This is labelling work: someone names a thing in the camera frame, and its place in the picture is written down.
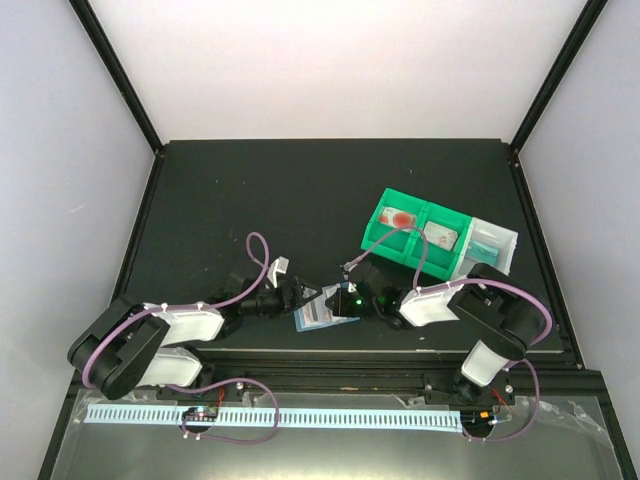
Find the white striped credit card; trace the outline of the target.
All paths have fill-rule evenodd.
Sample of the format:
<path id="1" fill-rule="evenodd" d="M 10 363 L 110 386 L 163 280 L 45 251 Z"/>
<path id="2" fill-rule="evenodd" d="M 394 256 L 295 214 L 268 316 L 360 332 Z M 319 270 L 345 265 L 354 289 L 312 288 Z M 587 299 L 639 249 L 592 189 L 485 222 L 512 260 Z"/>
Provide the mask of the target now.
<path id="1" fill-rule="evenodd" d="M 326 295 L 322 294 L 312 302 L 294 312 L 298 332 L 328 327 L 333 322 L 330 311 L 325 306 Z"/>

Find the blue card holder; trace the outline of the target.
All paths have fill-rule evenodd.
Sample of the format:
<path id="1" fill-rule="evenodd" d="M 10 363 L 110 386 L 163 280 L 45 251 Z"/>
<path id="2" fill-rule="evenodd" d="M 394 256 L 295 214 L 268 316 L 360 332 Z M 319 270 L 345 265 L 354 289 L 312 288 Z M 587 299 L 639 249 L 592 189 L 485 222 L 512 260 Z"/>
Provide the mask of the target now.
<path id="1" fill-rule="evenodd" d="M 325 301 L 338 290 L 339 284 L 325 286 L 322 294 L 293 312 L 297 332 L 311 331 L 355 322 L 359 317 L 336 316 Z"/>

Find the clear white bin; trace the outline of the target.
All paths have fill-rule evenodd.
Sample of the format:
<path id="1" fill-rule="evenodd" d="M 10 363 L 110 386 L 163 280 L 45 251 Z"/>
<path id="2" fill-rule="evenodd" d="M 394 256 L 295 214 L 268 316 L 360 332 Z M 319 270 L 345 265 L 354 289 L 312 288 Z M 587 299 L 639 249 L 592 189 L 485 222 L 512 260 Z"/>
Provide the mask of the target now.
<path id="1" fill-rule="evenodd" d="M 509 275 L 517 240 L 517 232 L 473 217 L 451 280 L 465 277 L 478 263 Z"/>

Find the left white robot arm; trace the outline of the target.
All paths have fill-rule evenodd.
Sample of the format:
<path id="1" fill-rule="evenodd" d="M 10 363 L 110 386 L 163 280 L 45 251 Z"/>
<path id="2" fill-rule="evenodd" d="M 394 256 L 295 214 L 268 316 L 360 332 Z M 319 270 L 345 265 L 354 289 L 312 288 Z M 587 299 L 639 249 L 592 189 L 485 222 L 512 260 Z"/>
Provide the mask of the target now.
<path id="1" fill-rule="evenodd" d="M 247 317 L 294 313 L 321 294 L 321 287 L 287 273 L 279 257 L 265 272 L 237 268 L 213 296 L 193 304 L 141 303 L 123 295 L 71 344 L 67 361 L 85 386 L 109 400 L 164 385 L 202 399 L 213 391 L 215 376 L 195 343 L 224 339 Z"/>

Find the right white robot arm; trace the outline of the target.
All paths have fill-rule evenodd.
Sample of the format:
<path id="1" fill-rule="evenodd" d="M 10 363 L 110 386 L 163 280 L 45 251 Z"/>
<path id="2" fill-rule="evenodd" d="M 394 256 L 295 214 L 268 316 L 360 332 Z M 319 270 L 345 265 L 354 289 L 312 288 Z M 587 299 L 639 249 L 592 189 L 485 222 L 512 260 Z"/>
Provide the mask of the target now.
<path id="1" fill-rule="evenodd" d="M 549 310 L 537 297 L 486 263 L 474 265 L 458 280 L 407 290 L 394 286 L 370 263 L 352 262 L 346 282 L 325 306 L 339 317 L 379 318 L 395 329 L 462 323 L 474 334 L 474 344 L 461 367 L 448 377 L 434 374 L 426 381 L 438 399 L 455 405 L 485 404 L 498 374 L 523 361 L 553 327 Z"/>

